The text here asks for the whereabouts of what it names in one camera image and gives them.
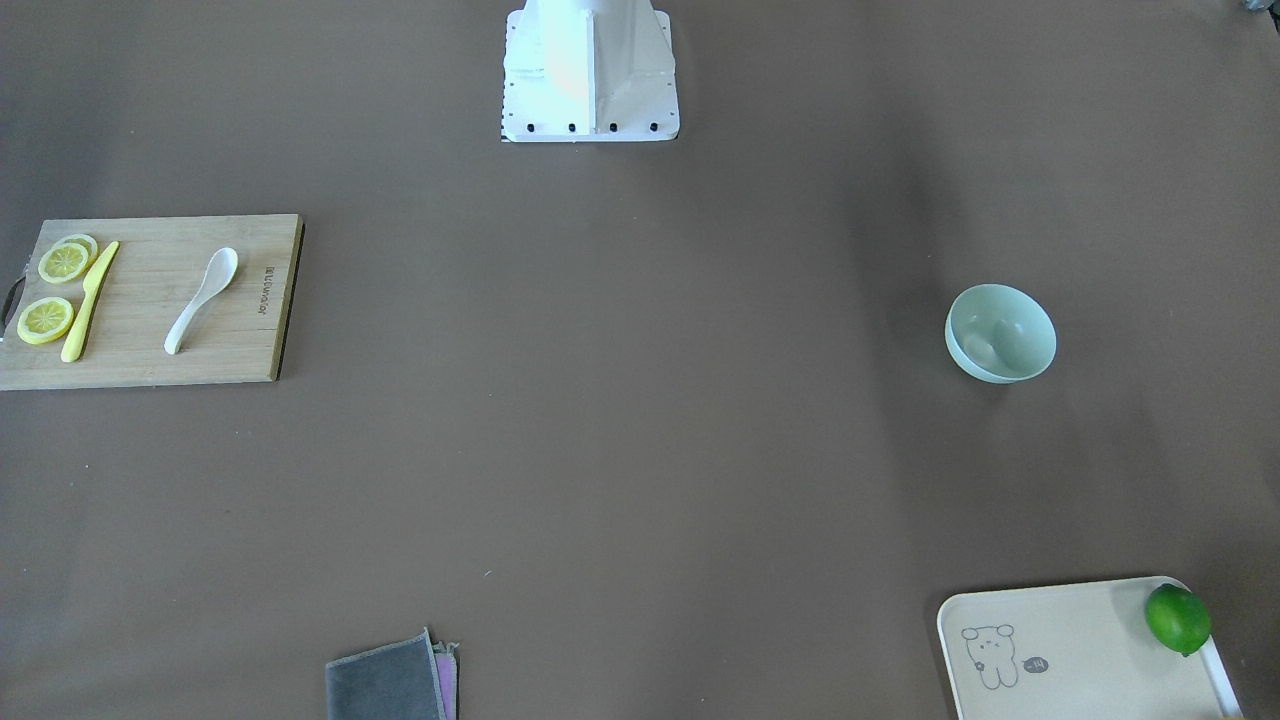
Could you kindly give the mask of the grey folded cloth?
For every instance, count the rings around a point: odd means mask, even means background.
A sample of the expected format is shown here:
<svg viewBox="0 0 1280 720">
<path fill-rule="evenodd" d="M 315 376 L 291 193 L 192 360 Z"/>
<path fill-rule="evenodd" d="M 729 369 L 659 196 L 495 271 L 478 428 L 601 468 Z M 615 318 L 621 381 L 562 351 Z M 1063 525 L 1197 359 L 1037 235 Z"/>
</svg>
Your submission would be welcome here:
<svg viewBox="0 0 1280 720">
<path fill-rule="evenodd" d="M 456 643 L 430 630 L 330 661 L 325 666 L 329 719 L 456 719 L 460 669 Z"/>
</svg>

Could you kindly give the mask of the yellow plastic knife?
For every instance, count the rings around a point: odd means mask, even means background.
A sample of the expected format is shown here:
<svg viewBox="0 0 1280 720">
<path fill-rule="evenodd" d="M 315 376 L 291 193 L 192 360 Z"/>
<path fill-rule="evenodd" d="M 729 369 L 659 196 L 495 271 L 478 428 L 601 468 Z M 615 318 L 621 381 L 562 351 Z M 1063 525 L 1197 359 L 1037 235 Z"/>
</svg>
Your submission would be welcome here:
<svg viewBox="0 0 1280 720">
<path fill-rule="evenodd" d="M 63 363 L 78 361 L 84 351 L 93 311 L 119 247 L 119 241 L 110 242 L 84 274 L 82 283 L 84 296 L 61 346 L 60 359 Z"/>
</svg>

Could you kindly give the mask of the green lime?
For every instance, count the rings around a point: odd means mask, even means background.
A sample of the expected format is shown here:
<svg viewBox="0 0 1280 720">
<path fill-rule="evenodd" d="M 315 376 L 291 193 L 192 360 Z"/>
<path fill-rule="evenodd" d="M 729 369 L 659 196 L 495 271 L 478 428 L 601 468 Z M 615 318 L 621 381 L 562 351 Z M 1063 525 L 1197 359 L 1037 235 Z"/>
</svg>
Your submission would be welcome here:
<svg viewBox="0 0 1280 720">
<path fill-rule="evenodd" d="M 1148 594 L 1144 619 L 1152 637 L 1183 657 L 1198 652 L 1212 634 L 1212 619 L 1204 602 L 1187 588 L 1171 583 L 1164 583 Z"/>
</svg>

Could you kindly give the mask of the white ceramic spoon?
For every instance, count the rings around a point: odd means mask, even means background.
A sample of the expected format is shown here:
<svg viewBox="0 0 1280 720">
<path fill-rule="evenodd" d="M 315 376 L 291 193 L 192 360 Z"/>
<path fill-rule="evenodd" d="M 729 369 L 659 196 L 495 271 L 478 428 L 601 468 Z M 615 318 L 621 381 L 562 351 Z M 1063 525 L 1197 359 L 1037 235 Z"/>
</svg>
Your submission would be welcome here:
<svg viewBox="0 0 1280 720">
<path fill-rule="evenodd" d="M 239 268 L 239 254 L 233 247 L 221 247 L 210 258 L 204 278 L 195 296 L 183 307 L 163 342 L 169 355 L 177 355 L 198 313 L 234 279 Z"/>
</svg>

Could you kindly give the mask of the bamboo cutting board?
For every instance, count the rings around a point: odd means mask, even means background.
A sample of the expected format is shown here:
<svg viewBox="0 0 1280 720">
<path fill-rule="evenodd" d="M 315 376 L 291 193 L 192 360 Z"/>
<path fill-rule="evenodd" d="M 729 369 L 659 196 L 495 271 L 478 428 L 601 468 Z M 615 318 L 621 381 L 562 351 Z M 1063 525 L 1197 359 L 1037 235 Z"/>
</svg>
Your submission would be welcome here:
<svg viewBox="0 0 1280 720">
<path fill-rule="evenodd" d="M 9 322 L 3 338 L 3 388 L 275 380 L 303 231 L 298 214 L 46 220 L 15 313 L 47 296 L 82 301 L 79 281 L 50 284 L 38 275 L 40 259 L 59 240 L 84 233 L 101 246 L 118 243 L 118 252 L 105 274 L 81 357 L 64 363 L 60 342 L 28 345 L 19 338 L 17 323 Z M 166 333 L 197 292 L 210 258 L 223 247 L 238 256 L 232 282 L 198 311 L 179 351 L 166 354 Z"/>
</svg>

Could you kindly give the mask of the cream plastic tray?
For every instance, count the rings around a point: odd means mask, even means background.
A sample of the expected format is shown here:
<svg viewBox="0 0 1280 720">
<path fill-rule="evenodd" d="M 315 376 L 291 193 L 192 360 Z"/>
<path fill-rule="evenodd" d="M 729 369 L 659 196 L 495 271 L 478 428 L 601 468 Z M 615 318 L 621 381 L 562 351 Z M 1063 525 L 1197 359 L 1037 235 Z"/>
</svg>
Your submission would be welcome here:
<svg viewBox="0 0 1280 720">
<path fill-rule="evenodd" d="M 960 719 L 1240 719 L 1212 641 L 1184 656 L 1146 621 L 1167 577 L 955 594 L 937 632 Z"/>
</svg>

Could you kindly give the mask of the lemon slice near knife tip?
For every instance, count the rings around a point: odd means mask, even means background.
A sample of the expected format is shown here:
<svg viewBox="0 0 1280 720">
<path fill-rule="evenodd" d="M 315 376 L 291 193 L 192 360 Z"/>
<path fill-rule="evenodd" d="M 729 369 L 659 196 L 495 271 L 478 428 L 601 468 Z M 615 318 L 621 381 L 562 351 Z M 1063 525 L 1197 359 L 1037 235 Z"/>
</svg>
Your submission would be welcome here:
<svg viewBox="0 0 1280 720">
<path fill-rule="evenodd" d="M 99 242 L 91 234 L 69 234 L 54 243 L 40 259 L 38 275 L 50 284 L 81 278 L 96 261 Z"/>
</svg>

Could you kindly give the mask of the pale green bowl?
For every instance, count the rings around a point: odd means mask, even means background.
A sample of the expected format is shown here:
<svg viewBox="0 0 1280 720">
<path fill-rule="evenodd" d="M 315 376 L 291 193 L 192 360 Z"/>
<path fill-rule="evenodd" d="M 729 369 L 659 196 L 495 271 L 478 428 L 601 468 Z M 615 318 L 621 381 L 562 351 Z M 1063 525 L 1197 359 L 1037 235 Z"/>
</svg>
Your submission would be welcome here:
<svg viewBox="0 0 1280 720">
<path fill-rule="evenodd" d="M 961 370 L 992 384 L 1041 375 L 1059 350 L 1048 313 L 1030 295 L 1006 284 L 977 284 L 956 296 L 943 338 Z"/>
</svg>

